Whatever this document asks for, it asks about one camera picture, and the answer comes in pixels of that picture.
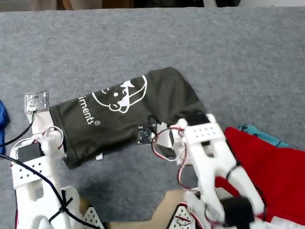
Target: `blue object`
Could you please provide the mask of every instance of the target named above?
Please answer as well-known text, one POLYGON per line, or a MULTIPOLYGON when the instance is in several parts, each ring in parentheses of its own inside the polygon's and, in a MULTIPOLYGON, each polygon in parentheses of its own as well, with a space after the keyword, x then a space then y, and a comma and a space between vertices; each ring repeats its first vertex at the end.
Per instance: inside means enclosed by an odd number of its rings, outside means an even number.
MULTIPOLYGON (((3 102, 0 100, 0 145, 4 144, 4 129, 10 122, 9 115, 3 102)), ((5 146, 0 147, 0 154, 5 154, 5 146)))
POLYGON ((278 148, 291 148, 293 149, 290 145, 287 143, 277 139, 276 137, 273 137, 269 134, 266 134, 264 132, 259 131, 255 126, 253 125, 248 125, 248 124, 243 124, 239 130, 244 131, 250 135, 254 135, 265 142, 268 142, 269 144, 278 147, 278 148))

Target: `small black chip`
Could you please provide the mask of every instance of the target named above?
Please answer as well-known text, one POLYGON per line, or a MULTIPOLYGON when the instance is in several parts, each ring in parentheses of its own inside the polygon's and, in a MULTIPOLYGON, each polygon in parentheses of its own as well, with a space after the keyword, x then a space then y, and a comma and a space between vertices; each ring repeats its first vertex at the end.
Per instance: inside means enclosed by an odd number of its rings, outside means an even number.
POLYGON ((138 126, 137 144, 144 145, 152 142, 152 130, 149 125, 138 126))
POLYGON ((31 161, 44 156, 39 142, 18 149, 18 160, 21 162, 31 161))

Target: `robotic hand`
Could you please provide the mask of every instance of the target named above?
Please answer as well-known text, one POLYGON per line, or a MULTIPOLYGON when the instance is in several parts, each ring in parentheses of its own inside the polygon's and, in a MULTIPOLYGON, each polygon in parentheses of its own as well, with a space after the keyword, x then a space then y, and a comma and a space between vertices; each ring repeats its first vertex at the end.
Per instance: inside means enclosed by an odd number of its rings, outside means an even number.
POLYGON ((50 126, 42 134, 17 142, 10 157, 3 156, 12 161, 17 229, 104 228, 94 208, 82 217, 74 187, 61 187, 55 160, 65 157, 62 144, 63 132, 50 126))
MULTIPOLYGON (((188 212, 205 229, 266 229, 278 228, 255 216, 264 212, 264 203, 243 167, 233 156, 226 138, 212 114, 195 114, 180 119, 167 128, 157 125, 156 143, 172 148, 178 165, 193 165, 198 177, 197 192, 187 190, 184 199, 188 212), (240 197, 219 199, 215 177, 224 177, 241 194, 240 197)), ((195 224, 186 223, 195 228, 195 224)), ((170 222, 168 228, 176 228, 170 222)))

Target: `dark green cloth bag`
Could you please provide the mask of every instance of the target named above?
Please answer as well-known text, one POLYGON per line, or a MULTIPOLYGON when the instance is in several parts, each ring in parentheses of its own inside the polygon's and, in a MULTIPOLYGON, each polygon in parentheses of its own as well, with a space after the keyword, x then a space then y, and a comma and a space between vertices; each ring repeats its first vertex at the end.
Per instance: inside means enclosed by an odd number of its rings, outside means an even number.
POLYGON ((149 115, 174 124, 202 110, 192 87, 172 67, 50 108, 54 124, 64 131, 70 166, 135 138, 137 126, 146 124, 149 115))

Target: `gray carpet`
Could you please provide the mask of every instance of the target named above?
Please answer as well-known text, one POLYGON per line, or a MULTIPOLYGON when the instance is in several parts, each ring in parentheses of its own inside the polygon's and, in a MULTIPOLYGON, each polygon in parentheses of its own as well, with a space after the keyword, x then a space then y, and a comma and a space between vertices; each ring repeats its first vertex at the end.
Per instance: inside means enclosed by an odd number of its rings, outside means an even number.
MULTIPOLYGON (((305 148, 305 8, 146 9, 0 14, 0 99, 27 125, 23 94, 48 89, 51 105, 172 66, 221 127, 256 125, 305 148)), ((0 228, 13 228, 9 163, 0 161, 0 228)), ((102 220, 147 220, 177 168, 149 146, 130 146, 75 170, 63 185, 94 203, 102 220)), ((193 183, 192 171, 184 179, 193 183)))

